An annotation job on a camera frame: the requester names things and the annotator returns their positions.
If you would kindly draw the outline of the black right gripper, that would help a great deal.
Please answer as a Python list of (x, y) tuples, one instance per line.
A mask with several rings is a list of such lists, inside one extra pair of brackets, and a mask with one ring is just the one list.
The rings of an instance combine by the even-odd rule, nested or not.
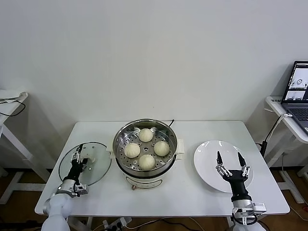
[(232, 197), (231, 201), (238, 200), (252, 200), (251, 196), (248, 194), (248, 191), (245, 187), (245, 181), (249, 177), (250, 166), (246, 164), (245, 159), (238, 152), (238, 159), (241, 166), (240, 170), (228, 170), (223, 165), (222, 157), (219, 151), (217, 151), (217, 165), (216, 170), (222, 176), (226, 177), (226, 181), (231, 186)]

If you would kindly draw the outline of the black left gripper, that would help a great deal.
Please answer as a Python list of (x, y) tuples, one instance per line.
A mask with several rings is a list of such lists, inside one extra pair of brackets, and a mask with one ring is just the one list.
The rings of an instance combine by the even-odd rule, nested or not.
[(79, 176), (80, 174), (85, 171), (87, 167), (88, 158), (80, 158), (81, 154), (81, 145), (79, 145), (75, 151), (73, 151), (72, 159), (71, 159), (71, 168), (69, 173), (66, 177), (64, 177), (63, 181), (65, 180), (74, 180), (76, 183), (79, 183)]

